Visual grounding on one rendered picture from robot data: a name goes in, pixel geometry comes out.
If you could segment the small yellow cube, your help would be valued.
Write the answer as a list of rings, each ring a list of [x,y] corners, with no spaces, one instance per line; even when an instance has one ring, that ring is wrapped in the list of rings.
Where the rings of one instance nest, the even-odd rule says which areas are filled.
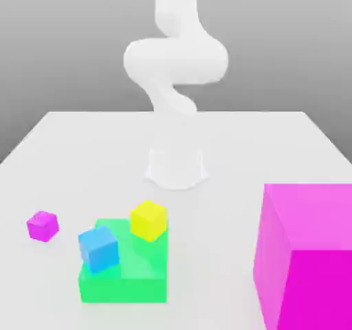
[[[167,209],[146,200],[130,213],[131,233],[148,242],[157,240],[167,229]]]

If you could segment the small blue cube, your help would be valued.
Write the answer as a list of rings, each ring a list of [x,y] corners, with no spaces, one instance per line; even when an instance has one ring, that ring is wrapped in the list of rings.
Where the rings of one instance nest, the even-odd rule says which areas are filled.
[[[100,225],[78,235],[83,263],[91,274],[120,264],[119,244],[112,231]]]

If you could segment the small magenta cube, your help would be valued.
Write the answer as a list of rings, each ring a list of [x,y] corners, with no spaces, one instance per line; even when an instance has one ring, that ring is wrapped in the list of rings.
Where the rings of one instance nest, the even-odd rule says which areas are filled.
[[[54,213],[38,211],[27,221],[30,238],[48,242],[58,231],[58,218]]]

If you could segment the large green box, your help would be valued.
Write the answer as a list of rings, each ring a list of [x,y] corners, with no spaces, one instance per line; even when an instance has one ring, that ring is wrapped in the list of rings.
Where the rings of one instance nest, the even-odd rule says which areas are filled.
[[[128,219],[97,219],[118,240],[120,264],[98,274],[86,265],[78,274],[84,303],[165,303],[168,290],[168,233],[154,242],[131,234]]]

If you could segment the large magenta box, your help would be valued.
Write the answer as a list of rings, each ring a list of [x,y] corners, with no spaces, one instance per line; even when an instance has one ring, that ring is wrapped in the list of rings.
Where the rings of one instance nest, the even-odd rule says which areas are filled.
[[[253,278],[266,330],[352,330],[352,183],[266,184]]]

